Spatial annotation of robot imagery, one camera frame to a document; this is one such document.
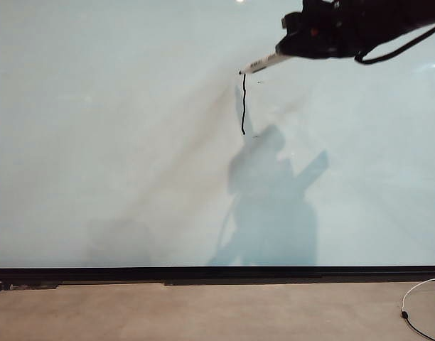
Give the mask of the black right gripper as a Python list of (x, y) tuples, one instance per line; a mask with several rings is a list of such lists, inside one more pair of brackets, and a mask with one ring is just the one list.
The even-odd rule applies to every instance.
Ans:
[(280, 55), (353, 58), (361, 50), (349, 1), (303, 1), (302, 10), (288, 13), (281, 24), (286, 35), (275, 46)]

